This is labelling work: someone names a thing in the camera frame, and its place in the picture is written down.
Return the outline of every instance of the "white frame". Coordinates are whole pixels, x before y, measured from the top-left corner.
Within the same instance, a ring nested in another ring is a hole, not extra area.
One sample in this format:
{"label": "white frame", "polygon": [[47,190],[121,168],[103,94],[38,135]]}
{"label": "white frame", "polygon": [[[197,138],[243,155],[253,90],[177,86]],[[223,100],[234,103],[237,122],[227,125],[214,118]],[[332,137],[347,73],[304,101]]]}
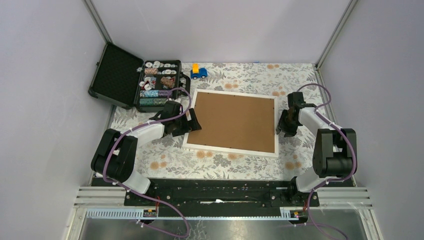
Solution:
{"label": "white frame", "polygon": [[[233,92],[233,91],[215,91],[215,90],[196,89],[194,91],[193,100],[191,103],[192,106],[194,106],[196,103],[196,98],[198,93],[211,93],[211,94],[236,95],[236,96],[243,96],[243,97],[273,99],[274,100],[274,129],[278,125],[279,119],[278,119],[278,97],[277,96],[250,94],[250,93]],[[251,150],[243,150],[243,149],[235,149],[235,148],[227,148],[227,147],[191,144],[191,143],[187,143],[188,138],[189,138],[189,133],[186,133],[184,135],[184,140],[182,142],[183,149],[203,150],[203,151],[206,150],[206,151],[211,151],[216,153],[240,154],[240,155],[248,155],[248,156],[255,156],[255,157],[274,158],[274,159],[279,157],[278,134],[274,135],[274,152],[251,151]]]}

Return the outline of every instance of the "cable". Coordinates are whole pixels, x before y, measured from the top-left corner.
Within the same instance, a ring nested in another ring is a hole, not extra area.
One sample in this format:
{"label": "cable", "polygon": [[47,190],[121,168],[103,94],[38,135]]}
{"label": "cable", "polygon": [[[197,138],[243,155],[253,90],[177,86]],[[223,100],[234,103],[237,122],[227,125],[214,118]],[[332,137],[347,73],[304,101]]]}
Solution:
{"label": "cable", "polygon": [[148,225],[148,224],[141,224],[141,226],[143,227],[143,226],[146,226],[146,227],[148,227],[148,228],[150,228],[150,229],[153,229],[153,230],[156,230],[156,231],[159,231],[159,232],[162,232],[162,233],[164,233],[164,234],[167,234],[167,235],[170,235],[170,236],[173,236],[173,237],[175,237],[175,238],[187,238],[188,236],[189,236],[189,234],[190,234],[190,226],[189,226],[189,222],[187,221],[187,219],[183,216],[183,214],[176,208],[176,207],[174,207],[172,204],[170,204],[170,203],[168,203],[168,202],[166,202],[166,201],[162,201],[162,200],[159,200],[159,199],[156,199],[156,198],[153,198],[153,197],[149,197],[149,196],[146,196],[146,195],[144,195],[144,194],[142,194],[142,193],[140,193],[140,192],[138,192],[138,191],[136,191],[136,190],[133,190],[133,189],[130,189],[129,187],[127,187],[127,186],[125,186],[124,184],[122,184],[121,182],[116,182],[116,180],[109,180],[108,179],[108,177],[106,176],[106,171],[107,171],[107,169],[108,169],[108,165],[109,165],[109,162],[111,161],[111,158],[112,158],[112,155],[114,154],[114,151],[115,151],[115,149],[117,149],[117,146],[118,146],[118,144],[120,143],[120,141],[122,140],[122,138],[124,138],[127,134],[129,134],[129,133],[131,133],[132,131],[135,131],[135,130],[137,130],[137,129],[140,129],[140,128],[142,128],[142,127],[145,127],[145,126],[147,126],[147,125],[152,125],[152,124],[158,124],[158,123],[162,123],[162,122],[166,122],[166,121],[171,121],[171,120],[174,120],[174,119],[177,119],[177,118],[180,118],[180,117],[182,117],[184,114],[186,114],[186,112],[189,110],[189,108],[191,107],[191,105],[192,105],[192,97],[190,96],[190,94],[184,89],[184,88],[182,88],[182,87],[177,87],[177,88],[173,88],[173,89],[171,89],[170,91],[169,91],[169,94],[168,94],[168,96],[170,96],[171,95],[171,92],[173,92],[173,91],[175,91],[175,90],[181,90],[181,91],[183,91],[184,93],[186,93],[187,94],[187,96],[188,96],[188,107],[180,114],[180,115],[177,115],[177,116],[174,116],[174,117],[170,117],[170,118],[168,118],[168,119],[161,119],[161,120],[157,120],[157,121],[153,121],[153,122],[149,122],[149,123],[143,123],[143,124],[141,124],[141,125],[138,125],[138,126],[135,126],[135,127],[133,127],[132,129],[130,129],[130,130],[127,130],[126,132],[124,132],[124,133],[122,133],[119,137],[118,137],[118,139],[116,140],[116,142],[115,142],[115,144],[112,146],[112,149],[110,150],[110,152],[109,152],[109,155],[107,156],[107,158],[106,158],[106,162],[104,163],[104,168],[103,168],[103,180],[105,181],[105,182],[107,182],[107,183],[116,183],[117,185],[119,185],[119,186],[121,186],[121,187],[123,187],[124,189],[126,189],[127,191],[129,190],[130,192],[132,192],[132,193],[134,193],[134,194],[136,194],[136,195],[138,195],[138,196],[140,196],[140,197],[142,197],[142,198],[145,198],[145,199],[147,199],[147,200],[150,200],[150,201],[154,201],[154,202],[158,202],[158,203],[161,203],[161,204],[165,204],[166,206],[168,206],[168,207],[170,207],[170,208],[172,208],[181,218],[182,218],[182,220],[184,221],[184,223],[185,223],[185,227],[186,227],[186,229],[187,229],[187,232],[184,234],[184,235],[178,235],[178,234],[174,234],[174,233],[172,233],[172,232],[169,232],[169,231],[166,231],[166,230],[163,230],[163,229],[160,229],[160,228],[157,228],[157,227],[155,227],[155,226],[151,226],[151,225]]}
{"label": "cable", "polygon": [[341,135],[341,137],[343,138],[343,140],[346,142],[346,144],[347,144],[347,146],[349,147],[349,149],[350,149],[350,152],[352,153],[352,170],[350,171],[350,173],[349,173],[349,175],[347,175],[346,177],[343,177],[343,178],[330,178],[330,179],[327,179],[327,180],[325,180],[325,181],[323,181],[323,182],[321,182],[320,184],[318,184],[317,186],[315,186],[314,188],[312,188],[312,190],[310,191],[310,193],[309,193],[309,196],[308,196],[308,198],[307,198],[307,202],[306,202],[306,204],[307,204],[307,211],[308,211],[308,214],[309,214],[309,218],[310,218],[310,220],[312,221],[312,223],[306,223],[306,224],[304,224],[304,226],[310,226],[310,225],[314,225],[315,227],[316,227],[316,229],[318,229],[324,236],[326,236],[326,237],[328,237],[329,239],[332,239],[332,240],[340,240],[339,238],[335,238],[335,237],[333,237],[333,236],[331,236],[331,235],[329,235],[329,234],[327,234],[327,233],[325,233],[322,229],[321,229],[321,227],[325,227],[325,228],[330,228],[330,229],[333,229],[333,230],[335,230],[335,231],[337,231],[337,232],[339,232],[340,234],[342,234],[344,237],[345,237],[345,240],[349,240],[349,237],[346,235],[346,233],[344,233],[343,231],[341,231],[340,229],[338,229],[338,228],[336,228],[336,227],[333,227],[333,226],[331,226],[331,225],[328,225],[328,224],[322,224],[322,223],[316,223],[315,221],[314,221],[314,219],[312,218],[312,215],[311,215],[311,198],[312,198],[312,194],[318,189],[318,188],[320,188],[320,187],[322,187],[322,186],[325,186],[326,184],[328,184],[328,182],[343,182],[343,181],[345,181],[345,180],[348,180],[348,179],[350,179],[352,176],[353,176],[353,174],[354,174],[354,172],[355,172],[355,169],[357,168],[357,157],[356,157],[356,154],[355,154],[355,151],[354,151],[354,148],[353,148],[353,146],[352,146],[352,144],[351,144],[351,142],[349,141],[349,139],[346,137],[346,135],[342,132],[342,130],[338,127],[338,126],[336,126],[334,123],[332,123],[330,120],[328,120],[325,116],[323,116],[321,113],[319,113],[317,110],[318,110],[318,108],[321,108],[321,107],[323,107],[323,106],[325,106],[325,105],[328,105],[331,101],[332,101],[332,97],[331,97],[331,94],[330,94],[330,91],[325,87],[325,86],[323,86],[323,85],[320,85],[320,84],[318,84],[318,83],[308,83],[308,84],[305,84],[305,85],[303,85],[303,86],[301,86],[298,90],[297,90],[297,92],[299,92],[301,89],[303,89],[304,87],[307,87],[307,86],[318,86],[318,87],[320,87],[320,88],[322,88],[322,89],[324,89],[325,90],[325,92],[328,94],[328,101],[327,102],[325,102],[325,103],[323,103],[323,104],[320,104],[320,105],[318,105],[318,106],[316,106],[315,107],[315,114],[321,119],[321,120],[323,120],[325,123],[327,123],[329,126],[331,126],[332,128],[334,128],[340,135]]}

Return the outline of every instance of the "white wall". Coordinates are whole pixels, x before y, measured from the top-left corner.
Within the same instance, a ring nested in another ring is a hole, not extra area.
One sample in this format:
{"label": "white wall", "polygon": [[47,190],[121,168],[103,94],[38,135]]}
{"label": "white wall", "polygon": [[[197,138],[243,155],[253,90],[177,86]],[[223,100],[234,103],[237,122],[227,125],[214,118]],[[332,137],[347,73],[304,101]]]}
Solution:
{"label": "white wall", "polygon": [[94,0],[113,42],[143,59],[315,63],[349,0]]}
{"label": "white wall", "polygon": [[110,109],[87,93],[104,44],[81,0],[1,2],[1,240],[62,237]]}
{"label": "white wall", "polygon": [[322,67],[385,240],[423,239],[424,2],[359,1]]}

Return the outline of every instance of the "table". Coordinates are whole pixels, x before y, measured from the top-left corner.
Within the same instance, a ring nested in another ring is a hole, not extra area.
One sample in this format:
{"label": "table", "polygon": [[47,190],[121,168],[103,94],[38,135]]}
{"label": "table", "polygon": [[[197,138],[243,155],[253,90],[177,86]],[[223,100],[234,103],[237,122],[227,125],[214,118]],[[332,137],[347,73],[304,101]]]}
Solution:
{"label": "table", "polygon": [[[182,71],[190,75],[192,63],[182,63]],[[308,83],[316,83],[309,63],[200,63],[208,71],[207,78],[191,80],[190,92],[195,89],[240,92],[278,96],[281,115],[287,109],[287,94]],[[316,86],[303,90],[307,103],[322,103]],[[182,104],[188,105],[183,97]],[[111,128],[126,131],[147,122],[155,112],[140,113],[135,108],[117,107]],[[137,149],[135,167],[148,178],[229,179],[229,180],[290,180],[312,166],[315,137],[304,126],[295,137],[279,135],[279,159],[222,154],[182,149],[184,136],[166,136]]]}

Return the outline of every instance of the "floral tablecloth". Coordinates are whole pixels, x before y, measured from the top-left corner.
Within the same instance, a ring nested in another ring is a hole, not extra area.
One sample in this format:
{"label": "floral tablecloth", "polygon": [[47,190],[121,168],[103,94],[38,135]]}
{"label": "floral tablecloth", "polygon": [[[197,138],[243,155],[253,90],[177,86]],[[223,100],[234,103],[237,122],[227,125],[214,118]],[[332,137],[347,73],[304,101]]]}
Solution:
{"label": "floral tablecloth", "polygon": [[[191,66],[191,63],[182,64],[182,71],[188,76]],[[208,89],[278,96],[279,115],[288,108],[288,93],[316,82],[312,64],[201,63],[199,66],[207,69],[208,77],[191,80],[192,95],[195,89]],[[322,103],[317,87],[308,86],[302,91],[306,102]],[[188,98],[184,97],[182,103],[186,107]],[[111,128],[126,131],[153,115],[154,112],[117,107]],[[279,159],[186,150],[181,148],[183,138],[166,136],[140,147],[136,169],[148,178],[290,180],[312,165],[315,144],[314,135],[304,126],[299,127],[295,137],[279,135]]]}

